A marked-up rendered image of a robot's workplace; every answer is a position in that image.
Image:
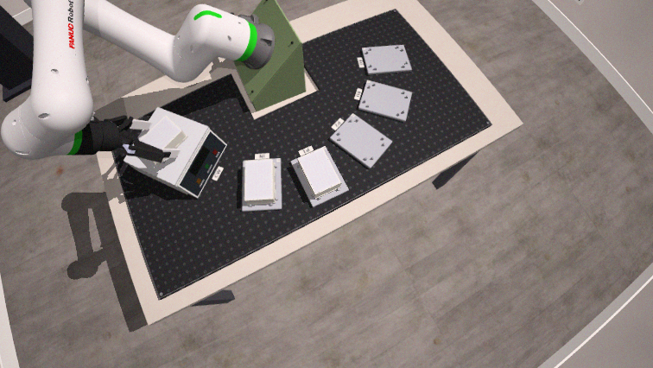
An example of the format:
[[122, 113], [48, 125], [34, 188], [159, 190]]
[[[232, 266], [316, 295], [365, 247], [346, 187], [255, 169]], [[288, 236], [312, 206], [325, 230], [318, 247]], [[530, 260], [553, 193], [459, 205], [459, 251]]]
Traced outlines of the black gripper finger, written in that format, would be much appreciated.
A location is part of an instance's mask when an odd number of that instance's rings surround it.
[[148, 130], [149, 126], [151, 125], [150, 121], [135, 120], [133, 117], [129, 117], [129, 119], [127, 119], [127, 116], [123, 115], [120, 117], [114, 117], [112, 119], [105, 119], [104, 121], [115, 123], [118, 126], [119, 131], [127, 130], [128, 128], [136, 130]]
[[123, 132], [122, 136], [135, 141], [132, 145], [123, 144], [124, 148], [126, 149], [126, 155], [129, 156], [136, 156], [154, 162], [162, 162], [163, 158], [176, 158], [180, 152], [179, 149], [158, 149], [147, 143], [139, 141], [138, 138], [131, 136], [126, 132]]

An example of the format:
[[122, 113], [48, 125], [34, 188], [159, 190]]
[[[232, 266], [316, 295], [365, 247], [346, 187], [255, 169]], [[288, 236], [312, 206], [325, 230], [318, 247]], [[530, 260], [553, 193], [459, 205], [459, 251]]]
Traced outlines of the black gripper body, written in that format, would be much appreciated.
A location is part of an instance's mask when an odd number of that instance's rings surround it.
[[[99, 151], [113, 151], [117, 148], [124, 149], [123, 144], [131, 145], [133, 140], [122, 136], [126, 130], [119, 131], [117, 125], [109, 121], [99, 121], [103, 128], [103, 142]], [[119, 133], [120, 132], [120, 133]], [[130, 133], [129, 133], [130, 134]]]

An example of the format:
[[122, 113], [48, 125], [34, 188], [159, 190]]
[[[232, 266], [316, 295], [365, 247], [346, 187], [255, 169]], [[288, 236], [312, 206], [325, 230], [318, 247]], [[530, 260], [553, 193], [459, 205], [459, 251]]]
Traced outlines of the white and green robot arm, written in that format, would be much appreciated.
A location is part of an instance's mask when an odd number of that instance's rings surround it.
[[12, 154], [27, 160], [95, 155], [101, 148], [103, 128], [94, 117], [83, 30], [181, 83], [196, 79], [217, 57], [260, 69], [275, 47], [273, 29], [258, 24], [256, 15], [238, 17], [206, 4], [193, 7], [171, 35], [106, 0], [23, 1], [33, 17], [31, 93], [3, 120], [1, 137]]

